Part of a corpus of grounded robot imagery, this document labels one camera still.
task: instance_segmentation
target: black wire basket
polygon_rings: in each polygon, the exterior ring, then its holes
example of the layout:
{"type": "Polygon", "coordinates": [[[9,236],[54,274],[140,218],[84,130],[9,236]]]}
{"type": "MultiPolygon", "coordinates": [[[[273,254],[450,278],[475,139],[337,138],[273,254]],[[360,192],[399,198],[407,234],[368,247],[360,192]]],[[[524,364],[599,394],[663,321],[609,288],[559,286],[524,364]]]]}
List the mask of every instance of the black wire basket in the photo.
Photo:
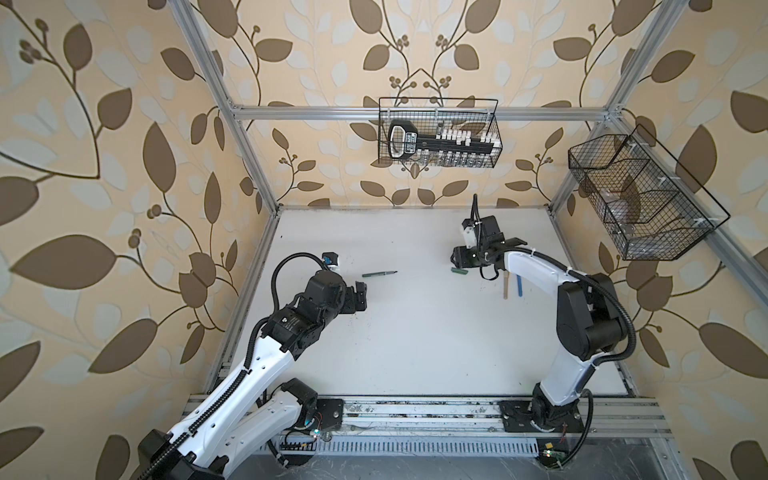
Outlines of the black wire basket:
{"type": "Polygon", "coordinates": [[[642,125],[629,135],[603,135],[572,147],[568,168],[624,260],[676,260],[730,218],[642,125]],[[673,174],[650,154],[656,146],[674,160],[673,174]]]}
{"type": "Polygon", "coordinates": [[[497,106],[491,98],[381,97],[379,159],[403,167],[493,168],[504,147],[497,106]]]}

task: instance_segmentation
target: wallpaper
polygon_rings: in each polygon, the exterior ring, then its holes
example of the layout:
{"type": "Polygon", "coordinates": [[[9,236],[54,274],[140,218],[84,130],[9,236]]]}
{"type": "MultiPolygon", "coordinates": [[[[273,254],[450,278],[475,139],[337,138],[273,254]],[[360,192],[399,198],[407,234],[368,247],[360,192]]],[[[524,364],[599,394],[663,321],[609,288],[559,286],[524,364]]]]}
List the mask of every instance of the wallpaper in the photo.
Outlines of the wallpaper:
{"type": "MultiPolygon", "coordinates": [[[[691,2],[625,111],[725,205],[723,228],[764,266],[767,27],[760,0],[691,2]]],[[[674,262],[619,261],[582,194],[558,218],[580,267],[609,273],[629,307],[640,340],[632,375],[659,400],[689,470],[768,478],[768,315],[705,243],[674,262]]]]}
{"type": "Polygon", "coordinates": [[[378,158],[371,122],[245,122],[278,203],[310,207],[541,206],[568,170],[584,122],[500,122],[493,169],[408,165],[378,158]]]}
{"type": "Polygon", "coordinates": [[[474,95],[502,106],[599,107],[660,2],[190,3],[238,104],[474,95]]]}
{"type": "Polygon", "coordinates": [[[158,8],[0,0],[0,478],[128,478],[266,223],[158,8]]]}

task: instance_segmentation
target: robotic arm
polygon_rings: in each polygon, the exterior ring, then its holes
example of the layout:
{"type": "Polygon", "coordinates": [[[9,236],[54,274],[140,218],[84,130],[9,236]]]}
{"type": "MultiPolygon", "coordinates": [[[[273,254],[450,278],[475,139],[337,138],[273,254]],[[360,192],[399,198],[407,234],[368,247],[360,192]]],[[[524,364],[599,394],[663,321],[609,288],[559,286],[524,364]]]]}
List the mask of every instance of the robotic arm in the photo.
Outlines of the robotic arm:
{"type": "Polygon", "coordinates": [[[298,379],[282,384],[265,405],[243,416],[270,383],[318,340],[331,320],[340,313],[366,309],[366,285],[356,282],[356,291],[347,286],[330,269],[337,258],[334,253],[324,253],[323,260],[295,253],[277,265],[271,281],[274,311],[253,328],[245,359],[167,434],[153,430],[144,437],[138,446],[144,470],[140,480],[221,480],[284,429],[311,425],[317,393],[298,379]],[[297,257],[316,261],[321,270],[302,293],[279,309],[277,274],[297,257]]]}
{"type": "Polygon", "coordinates": [[[495,217],[480,218],[477,195],[462,228],[465,246],[456,247],[451,255],[457,268],[478,267],[483,275],[483,267],[493,266],[496,274],[487,280],[495,280],[499,270],[514,272],[557,299],[558,354],[547,376],[534,387],[529,410],[516,418],[519,423],[551,432],[563,424],[565,416],[577,412],[584,386],[600,364],[632,354],[637,342],[634,326],[616,299],[610,278],[602,273],[585,275],[536,249],[524,247],[527,243],[523,240],[505,239],[495,217]],[[624,351],[610,354],[624,338],[624,351]]]}

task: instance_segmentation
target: white tabletop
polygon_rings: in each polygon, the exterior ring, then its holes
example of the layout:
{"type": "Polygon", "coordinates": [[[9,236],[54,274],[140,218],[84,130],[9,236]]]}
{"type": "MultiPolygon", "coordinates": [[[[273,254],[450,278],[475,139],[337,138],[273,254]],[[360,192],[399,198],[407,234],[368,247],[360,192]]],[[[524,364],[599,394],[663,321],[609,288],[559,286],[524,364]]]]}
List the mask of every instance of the white tabletop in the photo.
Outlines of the white tabletop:
{"type": "MultiPolygon", "coordinates": [[[[339,315],[280,377],[298,377],[320,395],[528,395],[547,374],[559,346],[555,298],[515,276],[503,299],[503,275],[489,282],[477,269],[451,272],[469,211],[447,209],[287,210],[283,212],[233,363],[244,356],[253,325],[272,312],[274,267],[295,252],[339,254],[347,285],[365,280],[368,309],[339,315]],[[363,273],[397,270],[388,276],[363,273]]],[[[567,263],[541,209],[481,210],[507,238],[519,237],[567,263]]],[[[488,267],[486,276],[493,275],[488,267]]],[[[280,306],[315,273],[291,260],[277,281],[280,306]]],[[[588,387],[625,395],[615,364],[602,365],[588,387]]]]}

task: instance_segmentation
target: black tool holder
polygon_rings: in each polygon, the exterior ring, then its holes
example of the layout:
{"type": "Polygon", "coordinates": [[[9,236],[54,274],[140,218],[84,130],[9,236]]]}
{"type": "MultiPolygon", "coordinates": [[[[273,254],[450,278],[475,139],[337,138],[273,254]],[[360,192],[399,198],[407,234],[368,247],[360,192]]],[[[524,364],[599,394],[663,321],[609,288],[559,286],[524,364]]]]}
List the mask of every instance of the black tool holder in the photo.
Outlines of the black tool holder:
{"type": "Polygon", "coordinates": [[[456,106],[430,106],[434,99],[379,99],[379,158],[403,167],[493,168],[503,148],[498,100],[443,98],[443,104],[456,106]]]}
{"type": "Polygon", "coordinates": [[[624,260],[676,260],[730,218],[642,125],[629,135],[603,135],[572,147],[568,168],[624,260]],[[650,154],[654,147],[669,156],[673,173],[650,154]]]}

